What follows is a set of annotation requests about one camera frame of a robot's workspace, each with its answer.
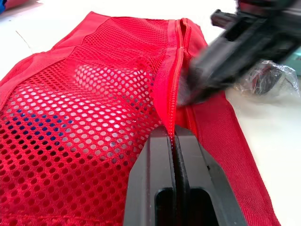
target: plastic wrap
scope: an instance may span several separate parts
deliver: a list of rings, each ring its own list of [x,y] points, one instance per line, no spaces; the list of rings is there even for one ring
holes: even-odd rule
[[[257,63],[234,85],[242,95],[293,95],[300,97],[296,71],[285,65],[269,60]]]

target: red bag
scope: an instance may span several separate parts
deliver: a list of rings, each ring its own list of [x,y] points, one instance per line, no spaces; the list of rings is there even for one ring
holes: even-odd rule
[[[225,95],[176,109],[180,69],[205,46],[188,19],[90,13],[18,63],[0,83],[2,225],[122,225],[139,152],[175,121],[223,167],[248,224],[279,225]]]

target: white table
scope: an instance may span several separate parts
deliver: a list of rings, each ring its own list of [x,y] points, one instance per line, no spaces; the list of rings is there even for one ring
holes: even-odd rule
[[[208,43],[222,29],[212,27],[217,9],[235,11],[234,0],[31,0],[0,15],[0,79],[21,59],[49,50],[90,11],[109,16],[179,19],[199,24]],[[227,98],[283,226],[299,226],[301,210],[301,99],[243,97],[229,89]]]

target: red zipper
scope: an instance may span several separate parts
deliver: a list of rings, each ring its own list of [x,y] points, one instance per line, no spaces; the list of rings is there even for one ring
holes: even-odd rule
[[[198,137],[198,128],[197,128],[195,114],[193,112],[192,106],[186,106],[185,110],[186,110],[188,128],[192,131],[192,133],[196,137]]]
[[[175,22],[175,32],[177,36],[178,49],[175,56],[175,63],[173,65],[173,69],[171,70],[171,74],[169,76],[170,81],[169,81],[169,89],[168,89],[170,93],[170,97],[168,101],[169,123],[168,123],[167,131],[171,140],[173,140],[174,138],[174,121],[175,121],[175,114],[176,114],[178,81],[180,77],[180,71],[181,71],[183,56],[184,56],[183,37],[181,32],[180,20],[177,20]]]
[[[185,35],[183,37],[182,30],[181,30],[181,22],[185,26]],[[191,59],[191,55],[188,53],[189,43],[190,43],[190,35],[191,35],[191,27],[188,26],[188,20],[186,18],[182,20],[177,20],[175,22],[175,32],[178,41],[178,49],[176,52],[176,60],[173,65],[170,74],[170,82],[169,82],[169,108],[168,108],[168,115],[169,115],[169,124],[168,124],[168,134],[173,141],[174,138],[174,121],[176,116],[176,98],[177,98],[177,91],[178,91],[178,81],[180,77],[180,71],[182,66],[188,67],[189,60]],[[195,121],[195,115],[191,106],[185,107],[186,117],[187,117],[187,124],[189,129],[193,132],[195,136],[198,135],[198,130]]]

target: black machine part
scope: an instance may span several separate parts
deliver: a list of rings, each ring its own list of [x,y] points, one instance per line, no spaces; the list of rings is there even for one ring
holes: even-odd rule
[[[188,130],[155,129],[129,177],[123,226],[246,226],[227,178]]]
[[[226,30],[192,60],[178,105],[204,101],[260,60],[279,64],[301,46],[301,0],[239,0],[236,15],[217,10],[211,20]]]

